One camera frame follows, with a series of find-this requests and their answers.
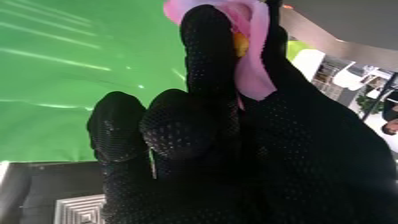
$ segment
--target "finger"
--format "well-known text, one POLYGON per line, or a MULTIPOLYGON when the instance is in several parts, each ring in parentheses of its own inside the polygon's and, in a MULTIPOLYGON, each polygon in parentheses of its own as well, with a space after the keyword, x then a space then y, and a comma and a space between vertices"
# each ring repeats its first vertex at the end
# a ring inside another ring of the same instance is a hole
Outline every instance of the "finger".
POLYGON ((200 98, 179 90, 156 97, 140 123, 156 179, 197 179, 216 172, 216 121, 200 98))
POLYGON ((111 92, 99 100, 86 129, 102 168, 106 202, 124 201, 133 188, 152 179, 138 122, 145 108, 133 96, 111 92))
POLYGON ((236 65, 230 22, 213 6, 195 7, 182 18, 188 93, 207 99, 230 97, 236 65))
POLYGON ((186 50, 188 93, 209 103, 223 147, 237 146, 237 104, 234 94, 236 52, 230 22, 213 6, 195 7, 181 23, 186 50))
POLYGON ((282 1, 268 0, 266 5, 269 13, 269 27, 260 53, 264 70, 268 72, 269 79, 278 90, 296 87, 301 88, 301 85, 310 88, 305 77, 285 58, 287 32, 278 25, 282 1))

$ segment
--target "gloved hand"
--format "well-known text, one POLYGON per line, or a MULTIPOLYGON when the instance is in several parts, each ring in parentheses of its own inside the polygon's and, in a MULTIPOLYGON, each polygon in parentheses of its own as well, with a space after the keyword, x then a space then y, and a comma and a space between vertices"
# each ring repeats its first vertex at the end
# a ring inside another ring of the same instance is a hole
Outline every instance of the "gloved hand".
POLYGON ((109 224, 396 223, 388 149, 285 60, 273 3, 260 58, 276 92, 260 101, 239 94, 244 111, 230 24, 211 6, 181 24, 188 93, 165 91, 147 111, 118 92, 95 105, 86 127, 109 224))
POLYGON ((165 91, 145 111, 136 98, 113 92, 88 119, 109 224, 246 223, 255 218, 236 169, 230 24, 211 6, 186 14, 181 37, 188 93, 165 91))

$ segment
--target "pink flower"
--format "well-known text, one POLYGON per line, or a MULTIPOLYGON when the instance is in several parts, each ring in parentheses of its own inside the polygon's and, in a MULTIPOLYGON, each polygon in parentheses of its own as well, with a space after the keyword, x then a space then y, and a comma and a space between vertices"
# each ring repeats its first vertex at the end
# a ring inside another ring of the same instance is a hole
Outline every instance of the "pink flower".
POLYGON ((246 54, 239 58, 234 70, 234 84, 239 93, 262 100, 276 90, 260 62, 260 52, 268 35, 268 5, 257 0, 168 0, 163 5, 165 16, 179 25, 184 13, 198 5, 213 5, 223 12, 232 32, 248 38, 246 54))

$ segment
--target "black object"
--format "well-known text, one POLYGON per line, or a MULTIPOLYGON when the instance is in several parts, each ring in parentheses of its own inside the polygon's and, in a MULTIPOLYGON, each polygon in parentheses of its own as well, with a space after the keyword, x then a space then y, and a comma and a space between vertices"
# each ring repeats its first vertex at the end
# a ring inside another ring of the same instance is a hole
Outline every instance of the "black object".
POLYGON ((108 224, 398 223, 388 147, 284 57, 276 14, 260 53, 276 91, 260 101, 239 95, 244 111, 230 24, 205 5, 181 24, 188 93, 166 90, 147 111, 120 92, 95 105, 86 129, 108 224))

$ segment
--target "green wall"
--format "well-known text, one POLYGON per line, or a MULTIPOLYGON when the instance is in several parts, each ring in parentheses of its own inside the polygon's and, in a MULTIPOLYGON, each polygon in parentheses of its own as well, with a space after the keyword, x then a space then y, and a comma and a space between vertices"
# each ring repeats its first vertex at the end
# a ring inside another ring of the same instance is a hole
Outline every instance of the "green wall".
MULTIPOLYGON (((184 89, 161 0, 0 0, 0 160, 92 160, 85 121, 106 92, 147 105, 184 89)), ((289 56, 296 54, 289 44, 289 56)))

